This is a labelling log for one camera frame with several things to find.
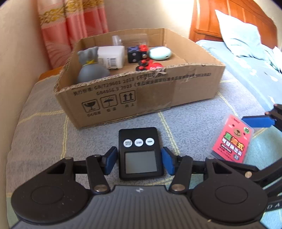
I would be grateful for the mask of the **black digital timer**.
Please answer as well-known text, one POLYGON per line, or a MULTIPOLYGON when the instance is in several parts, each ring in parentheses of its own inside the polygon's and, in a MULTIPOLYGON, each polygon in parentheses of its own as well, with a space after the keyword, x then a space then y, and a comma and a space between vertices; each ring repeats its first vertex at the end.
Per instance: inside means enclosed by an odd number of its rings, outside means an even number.
POLYGON ((161 177, 163 160, 155 127, 119 130, 119 177, 137 180, 161 177))

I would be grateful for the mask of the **red card pack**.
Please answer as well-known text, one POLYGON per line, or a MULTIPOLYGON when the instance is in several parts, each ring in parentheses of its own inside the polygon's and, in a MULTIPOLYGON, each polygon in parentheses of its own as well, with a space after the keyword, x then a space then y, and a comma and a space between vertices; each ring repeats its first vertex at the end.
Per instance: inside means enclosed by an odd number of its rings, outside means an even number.
POLYGON ((243 163, 254 130, 235 115, 229 115, 212 144, 211 155, 217 159, 243 163))

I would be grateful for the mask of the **grey money bag figurine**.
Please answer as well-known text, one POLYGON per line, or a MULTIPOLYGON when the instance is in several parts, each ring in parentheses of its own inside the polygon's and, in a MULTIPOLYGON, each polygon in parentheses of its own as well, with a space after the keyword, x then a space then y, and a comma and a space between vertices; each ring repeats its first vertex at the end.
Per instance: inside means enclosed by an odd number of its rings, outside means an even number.
POLYGON ((82 65, 77 83, 85 83, 110 76, 110 71, 98 62, 98 49, 95 46, 77 52, 79 63, 82 65))

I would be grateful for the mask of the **red toy robot block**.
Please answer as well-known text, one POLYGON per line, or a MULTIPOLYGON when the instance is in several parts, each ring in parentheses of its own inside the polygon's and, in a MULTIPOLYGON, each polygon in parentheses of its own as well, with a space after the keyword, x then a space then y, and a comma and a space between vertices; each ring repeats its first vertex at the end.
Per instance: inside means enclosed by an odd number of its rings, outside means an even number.
POLYGON ((136 71, 148 71, 163 68, 160 63, 155 63, 153 60, 140 60, 138 66, 135 68, 136 71))

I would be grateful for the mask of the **mint green oval case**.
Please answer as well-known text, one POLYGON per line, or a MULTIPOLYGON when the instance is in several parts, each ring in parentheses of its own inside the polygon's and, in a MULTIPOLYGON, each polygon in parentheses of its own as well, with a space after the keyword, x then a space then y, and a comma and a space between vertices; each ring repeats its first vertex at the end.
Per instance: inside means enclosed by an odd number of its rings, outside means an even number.
POLYGON ((172 51, 164 46, 153 47, 149 50, 149 57, 153 60, 163 61, 170 58, 172 55, 172 51))

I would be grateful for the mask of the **white frosted plastic jar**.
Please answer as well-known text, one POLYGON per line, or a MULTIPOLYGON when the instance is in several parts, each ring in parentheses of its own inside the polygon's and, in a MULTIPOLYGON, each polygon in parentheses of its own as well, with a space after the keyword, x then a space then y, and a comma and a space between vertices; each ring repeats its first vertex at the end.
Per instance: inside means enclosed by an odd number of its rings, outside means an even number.
POLYGON ((122 69, 125 62, 124 46, 100 46, 98 62, 107 69, 122 69))

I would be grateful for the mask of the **black blue toy robot block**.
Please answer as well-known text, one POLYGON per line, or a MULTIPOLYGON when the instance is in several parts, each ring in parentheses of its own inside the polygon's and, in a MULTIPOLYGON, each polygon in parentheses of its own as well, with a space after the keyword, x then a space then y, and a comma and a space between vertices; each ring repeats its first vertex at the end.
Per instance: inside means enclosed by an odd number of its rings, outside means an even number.
POLYGON ((148 46, 145 44, 127 48, 128 63, 137 63, 148 58, 148 46))

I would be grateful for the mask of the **clear plastic jar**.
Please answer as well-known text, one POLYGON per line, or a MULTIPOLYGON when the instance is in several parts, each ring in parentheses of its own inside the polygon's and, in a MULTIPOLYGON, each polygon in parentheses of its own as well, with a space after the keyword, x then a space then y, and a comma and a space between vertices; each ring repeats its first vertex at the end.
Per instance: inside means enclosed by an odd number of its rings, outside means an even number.
POLYGON ((114 46, 139 46, 149 45, 148 35, 145 33, 136 33, 130 35, 114 35, 112 36, 112 44, 114 46))

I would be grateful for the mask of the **light blue floral bedsheet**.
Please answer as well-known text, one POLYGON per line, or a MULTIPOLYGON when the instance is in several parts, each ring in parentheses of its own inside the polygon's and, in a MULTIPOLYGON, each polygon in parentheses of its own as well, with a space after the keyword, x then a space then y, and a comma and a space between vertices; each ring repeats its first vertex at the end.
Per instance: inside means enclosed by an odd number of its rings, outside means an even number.
POLYGON ((224 42, 200 40, 197 44, 223 62, 226 69, 252 93, 266 111, 273 104, 281 104, 281 73, 269 61, 237 57, 224 42))

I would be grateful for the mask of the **checkered table cloth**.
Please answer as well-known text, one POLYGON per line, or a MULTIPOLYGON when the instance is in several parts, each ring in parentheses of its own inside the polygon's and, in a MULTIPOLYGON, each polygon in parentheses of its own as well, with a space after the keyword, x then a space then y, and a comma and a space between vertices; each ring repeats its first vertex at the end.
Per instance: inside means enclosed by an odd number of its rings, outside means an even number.
POLYGON ((213 99, 78 130, 55 98, 56 80, 51 76, 37 82, 22 109, 6 166, 7 201, 19 185, 60 159, 71 156, 84 160, 117 146, 120 129, 155 127, 161 146, 203 160, 229 114, 243 117, 265 112, 255 97, 225 71, 213 99))

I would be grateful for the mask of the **light blue pillow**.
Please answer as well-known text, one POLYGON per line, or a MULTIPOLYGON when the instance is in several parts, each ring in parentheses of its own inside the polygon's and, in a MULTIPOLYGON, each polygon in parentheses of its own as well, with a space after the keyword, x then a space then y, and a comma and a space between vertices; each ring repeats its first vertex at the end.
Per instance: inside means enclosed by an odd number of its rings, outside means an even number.
POLYGON ((264 60, 281 73, 281 50, 261 43, 258 27, 215 10, 225 45, 237 57, 264 60))

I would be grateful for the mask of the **open cardboard box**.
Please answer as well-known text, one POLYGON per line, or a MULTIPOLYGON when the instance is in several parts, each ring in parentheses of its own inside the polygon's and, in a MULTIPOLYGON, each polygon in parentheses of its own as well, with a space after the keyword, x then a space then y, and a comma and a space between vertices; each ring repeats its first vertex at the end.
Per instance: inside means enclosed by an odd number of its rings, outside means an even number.
POLYGON ((117 122, 182 104, 213 98, 225 65, 190 39, 169 29, 131 29, 78 41, 59 74, 54 95, 73 125, 81 129, 117 122), (125 63, 110 76, 77 83, 81 70, 77 53, 109 46, 113 35, 147 35, 149 45, 166 46, 173 55, 162 68, 136 71, 125 63))

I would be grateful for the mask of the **wooden bed headboard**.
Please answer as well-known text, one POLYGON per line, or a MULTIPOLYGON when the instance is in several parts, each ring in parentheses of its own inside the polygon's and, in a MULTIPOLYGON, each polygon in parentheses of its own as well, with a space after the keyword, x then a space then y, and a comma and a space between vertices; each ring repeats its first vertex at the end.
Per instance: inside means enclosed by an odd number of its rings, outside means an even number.
POLYGON ((235 28, 235 22, 248 23, 258 28, 261 43, 274 48, 278 45, 277 28, 255 1, 194 1, 190 40, 222 42, 218 16, 226 27, 235 28))

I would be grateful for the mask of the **pink patterned curtain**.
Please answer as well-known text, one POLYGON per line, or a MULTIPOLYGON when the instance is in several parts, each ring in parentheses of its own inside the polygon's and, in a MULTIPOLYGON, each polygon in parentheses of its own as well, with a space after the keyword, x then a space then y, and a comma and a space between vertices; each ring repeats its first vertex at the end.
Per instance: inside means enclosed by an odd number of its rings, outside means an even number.
POLYGON ((52 68, 66 63, 80 39, 109 31, 104 1, 38 1, 37 7, 52 68))

